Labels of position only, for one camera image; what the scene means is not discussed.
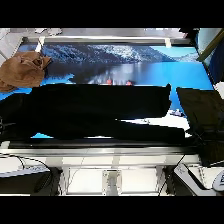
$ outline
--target sky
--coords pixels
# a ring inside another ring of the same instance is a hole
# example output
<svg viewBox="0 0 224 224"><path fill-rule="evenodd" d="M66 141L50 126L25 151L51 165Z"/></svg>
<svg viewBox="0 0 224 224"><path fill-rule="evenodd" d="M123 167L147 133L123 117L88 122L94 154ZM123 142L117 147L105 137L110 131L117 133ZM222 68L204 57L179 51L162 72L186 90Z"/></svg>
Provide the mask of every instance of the sky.
<svg viewBox="0 0 224 224"><path fill-rule="evenodd" d="M194 47L171 47L167 48L166 46L151 46L154 50L160 51L163 54L166 54L170 57L181 57L187 54L196 53Z"/></svg>

